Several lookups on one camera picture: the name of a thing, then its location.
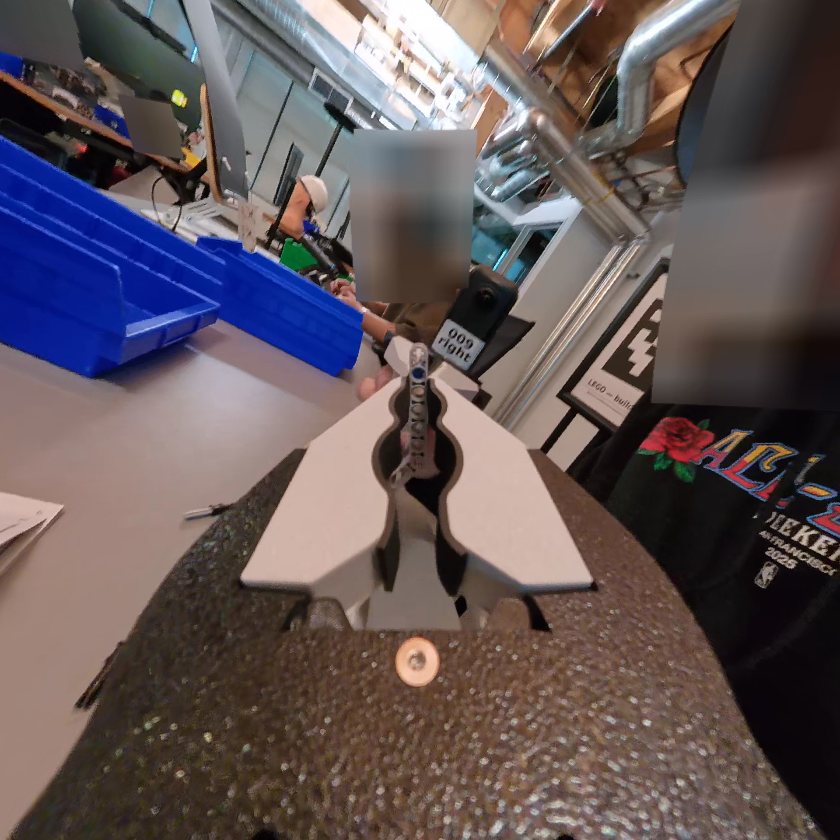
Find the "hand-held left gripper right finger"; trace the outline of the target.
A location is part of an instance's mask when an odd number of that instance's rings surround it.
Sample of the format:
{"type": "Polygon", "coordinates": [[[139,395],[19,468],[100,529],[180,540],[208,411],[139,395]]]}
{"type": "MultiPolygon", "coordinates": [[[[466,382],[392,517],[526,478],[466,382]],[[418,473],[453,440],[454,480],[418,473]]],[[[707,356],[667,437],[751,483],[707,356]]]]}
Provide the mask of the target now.
{"type": "Polygon", "coordinates": [[[437,440],[455,448],[439,503],[448,543],[465,557],[462,629],[482,629],[500,601],[589,591],[594,577],[522,441],[443,381],[437,440]]]}

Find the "white laptop stand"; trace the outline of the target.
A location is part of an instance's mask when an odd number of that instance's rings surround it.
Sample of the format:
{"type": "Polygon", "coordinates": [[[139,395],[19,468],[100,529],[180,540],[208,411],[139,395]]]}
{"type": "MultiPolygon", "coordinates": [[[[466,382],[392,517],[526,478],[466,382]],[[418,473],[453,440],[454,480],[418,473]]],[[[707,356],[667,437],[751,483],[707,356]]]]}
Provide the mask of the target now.
{"type": "Polygon", "coordinates": [[[155,201],[141,203],[138,213],[170,230],[176,229],[181,223],[203,222],[207,219],[220,217],[230,205],[218,203],[211,196],[187,204],[164,205],[155,201]]]}

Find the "grey desk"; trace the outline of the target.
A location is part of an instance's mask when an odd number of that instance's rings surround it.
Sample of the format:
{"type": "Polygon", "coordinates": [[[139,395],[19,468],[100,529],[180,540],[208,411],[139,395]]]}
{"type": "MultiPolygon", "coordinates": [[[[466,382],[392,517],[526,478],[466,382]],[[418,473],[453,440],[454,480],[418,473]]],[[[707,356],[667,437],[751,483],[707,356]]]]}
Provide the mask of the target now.
{"type": "Polygon", "coordinates": [[[303,749],[358,723],[324,721],[344,711],[331,670],[370,653],[360,679],[408,689],[382,637],[283,633],[292,599],[238,581],[277,466],[370,365],[335,379],[224,322],[97,380],[2,347],[2,490],[64,506],[2,575],[2,838],[244,837],[268,815],[295,827],[321,788],[372,810],[368,837],[517,837],[482,777],[313,779],[303,749]]]}

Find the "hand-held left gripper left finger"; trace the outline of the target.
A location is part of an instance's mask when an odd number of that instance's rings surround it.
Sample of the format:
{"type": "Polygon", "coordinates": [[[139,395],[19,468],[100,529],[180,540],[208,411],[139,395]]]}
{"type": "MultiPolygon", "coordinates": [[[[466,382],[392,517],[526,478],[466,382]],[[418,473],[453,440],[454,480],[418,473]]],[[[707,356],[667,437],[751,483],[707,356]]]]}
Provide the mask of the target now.
{"type": "Polygon", "coordinates": [[[308,446],[240,575],[247,587],[339,604],[365,629],[374,592],[392,590],[401,539],[381,447],[397,433],[392,381],[308,446]]]}

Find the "grey angled toy beam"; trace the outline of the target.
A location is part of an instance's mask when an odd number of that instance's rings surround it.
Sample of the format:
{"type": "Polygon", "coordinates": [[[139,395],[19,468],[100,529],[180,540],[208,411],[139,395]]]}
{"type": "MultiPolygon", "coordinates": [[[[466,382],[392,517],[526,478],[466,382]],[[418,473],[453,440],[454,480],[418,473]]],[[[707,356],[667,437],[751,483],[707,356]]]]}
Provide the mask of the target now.
{"type": "Polygon", "coordinates": [[[411,479],[426,480],[436,476],[435,432],[429,425],[427,404],[428,351],[424,344],[413,344],[407,376],[407,420],[400,432],[401,460],[390,477],[394,490],[400,489],[411,479]],[[424,382],[414,382],[411,369],[421,366],[427,370],[424,382]]]}

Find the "wooden background table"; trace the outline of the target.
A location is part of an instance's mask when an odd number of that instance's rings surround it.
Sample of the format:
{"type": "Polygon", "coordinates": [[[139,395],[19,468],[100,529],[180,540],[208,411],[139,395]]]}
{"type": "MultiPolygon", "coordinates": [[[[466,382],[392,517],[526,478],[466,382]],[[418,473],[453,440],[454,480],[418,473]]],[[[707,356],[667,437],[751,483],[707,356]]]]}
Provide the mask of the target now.
{"type": "Polygon", "coordinates": [[[109,189],[153,167],[174,191],[177,202],[187,203],[202,187],[207,195],[209,186],[204,178],[204,163],[188,167],[182,161],[159,154],[143,154],[136,150],[127,134],[116,128],[107,108],[90,108],[88,103],[60,87],[26,75],[16,78],[2,71],[2,127],[15,129],[13,140],[22,145],[35,141],[35,134],[43,132],[45,140],[69,138],[74,153],[69,154],[64,169],[80,180],[101,189],[109,189]]]}

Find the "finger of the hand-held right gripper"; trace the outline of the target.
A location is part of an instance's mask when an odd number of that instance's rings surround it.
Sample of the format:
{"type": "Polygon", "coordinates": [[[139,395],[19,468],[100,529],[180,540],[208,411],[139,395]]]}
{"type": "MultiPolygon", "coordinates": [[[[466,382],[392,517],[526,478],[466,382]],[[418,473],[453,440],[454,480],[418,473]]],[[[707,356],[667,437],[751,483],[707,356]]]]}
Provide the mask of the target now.
{"type": "Polygon", "coordinates": [[[383,385],[394,390],[405,384],[410,368],[410,356],[413,344],[409,340],[391,340],[385,349],[386,366],[391,369],[391,378],[383,385]]]}
{"type": "Polygon", "coordinates": [[[452,403],[455,394],[455,402],[461,401],[472,404],[479,391],[480,385],[470,379],[465,372],[452,366],[449,362],[439,361],[436,363],[433,372],[429,376],[432,384],[432,391],[440,401],[441,406],[448,406],[452,403]]]}

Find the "silver ventilation duct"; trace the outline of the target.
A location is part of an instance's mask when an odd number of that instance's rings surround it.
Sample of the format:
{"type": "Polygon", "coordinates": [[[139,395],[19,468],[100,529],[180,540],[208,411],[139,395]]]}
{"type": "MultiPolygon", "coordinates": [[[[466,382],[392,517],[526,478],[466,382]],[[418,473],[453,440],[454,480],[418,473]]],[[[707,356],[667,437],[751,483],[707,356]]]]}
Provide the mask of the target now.
{"type": "Polygon", "coordinates": [[[730,23],[739,2],[665,2],[646,15],[619,50],[616,116],[603,126],[578,129],[564,117],[557,99],[537,75],[539,64],[568,43],[571,24],[543,48],[532,69],[499,37],[480,58],[507,113],[484,142],[476,162],[477,183],[493,201],[504,202],[528,187],[522,174],[551,175],[576,197],[595,224],[615,238],[638,238],[648,226],[594,166],[629,150],[644,135],[654,100],[657,63],[675,49],[730,23]]]}

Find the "person in black sweatshirt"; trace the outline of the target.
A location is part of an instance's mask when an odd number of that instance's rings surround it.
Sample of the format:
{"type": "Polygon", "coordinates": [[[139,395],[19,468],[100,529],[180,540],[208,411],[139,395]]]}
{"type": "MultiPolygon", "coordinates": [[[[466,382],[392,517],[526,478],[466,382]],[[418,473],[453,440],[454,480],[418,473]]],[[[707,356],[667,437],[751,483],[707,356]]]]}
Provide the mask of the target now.
{"type": "Polygon", "coordinates": [[[762,751],[838,838],[838,413],[644,394],[569,474],[667,573],[762,751]]]}

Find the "grey monitor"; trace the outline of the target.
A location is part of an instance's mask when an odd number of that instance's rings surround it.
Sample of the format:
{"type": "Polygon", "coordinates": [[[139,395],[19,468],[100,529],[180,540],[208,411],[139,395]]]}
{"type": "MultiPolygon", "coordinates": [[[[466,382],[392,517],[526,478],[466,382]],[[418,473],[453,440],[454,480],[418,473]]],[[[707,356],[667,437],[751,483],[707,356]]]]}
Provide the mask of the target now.
{"type": "Polygon", "coordinates": [[[214,11],[209,1],[182,4],[203,67],[200,99],[212,192],[220,203],[243,203],[249,198],[245,137],[214,11]]]}

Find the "white instruction booklet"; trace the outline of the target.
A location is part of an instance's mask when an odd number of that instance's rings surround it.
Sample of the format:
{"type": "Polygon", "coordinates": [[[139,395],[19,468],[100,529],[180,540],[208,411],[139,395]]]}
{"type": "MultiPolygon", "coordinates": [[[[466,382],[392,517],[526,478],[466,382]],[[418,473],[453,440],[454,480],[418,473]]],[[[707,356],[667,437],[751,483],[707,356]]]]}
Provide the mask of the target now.
{"type": "Polygon", "coordinates": [[[63,505],[54,502],[1,492],[1,575],[13,567],[63,510],[63,505]]]}

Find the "blue plastic bin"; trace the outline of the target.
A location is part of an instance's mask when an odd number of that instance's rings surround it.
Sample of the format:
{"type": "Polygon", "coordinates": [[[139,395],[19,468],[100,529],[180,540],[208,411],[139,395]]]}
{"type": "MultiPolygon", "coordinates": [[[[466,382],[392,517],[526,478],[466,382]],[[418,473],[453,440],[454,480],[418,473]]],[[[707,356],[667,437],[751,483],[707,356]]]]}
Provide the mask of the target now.
{"type": "Polygon", "coordinates": [[[220,259],[1,145],[2,343],[95,377],[215,323],[220,259]]]}
{"type": "Polygon", "coordinates": [[[200,237],[196,245],[224,263],[222,320],[330,375],[354,368],[363,340],[358,311],[238,241],[200,237]]]}

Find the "framed sign on black easel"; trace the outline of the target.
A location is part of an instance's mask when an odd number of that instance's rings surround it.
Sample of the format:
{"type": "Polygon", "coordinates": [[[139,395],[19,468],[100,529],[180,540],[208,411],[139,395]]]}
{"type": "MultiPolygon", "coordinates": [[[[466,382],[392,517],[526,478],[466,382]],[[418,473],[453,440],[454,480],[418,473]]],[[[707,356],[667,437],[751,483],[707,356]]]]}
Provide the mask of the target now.
{"type": "Polygon", "coordinates": [[[670,260],[661,258],[557,393],[601,432],[614,433],[653,382],[670,260]]]}

